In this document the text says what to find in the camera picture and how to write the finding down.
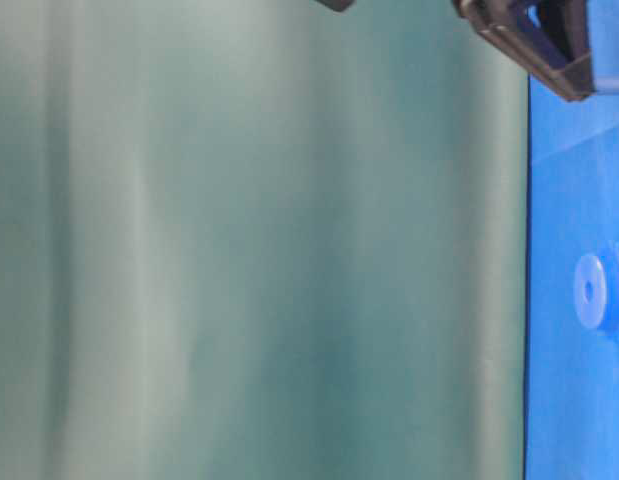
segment blue surface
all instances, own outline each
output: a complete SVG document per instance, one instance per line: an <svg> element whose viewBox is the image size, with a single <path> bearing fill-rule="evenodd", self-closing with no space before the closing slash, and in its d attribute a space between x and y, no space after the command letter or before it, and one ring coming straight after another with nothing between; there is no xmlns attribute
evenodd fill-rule
<svg viewBox="0 0 619 480"><path fill-rule="evenodd" d="M619 67L593 41L596 72ZM527 480L619 479L619 343L581 325L573 290L578 260L619 242L619 97L567 104L532 81L531 117Z"/></svg>

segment black plastic part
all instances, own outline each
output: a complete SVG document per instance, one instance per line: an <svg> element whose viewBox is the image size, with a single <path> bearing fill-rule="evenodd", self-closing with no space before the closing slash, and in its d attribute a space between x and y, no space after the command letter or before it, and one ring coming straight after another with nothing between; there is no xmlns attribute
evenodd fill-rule
<svg viewBox="0 0 619 480"><path fill-rule="evenodd" d="M353 5L354 1L355 0L318 0L318 2L336 12L344 12L347 8Z"/></svg>
<svg viewBox="0 0 619 480"><path fill-rule="evenodd" d="M595 92L587 0L452 0L474 30L567 101ZM537 22L529 17L536 8Z"/></svg>

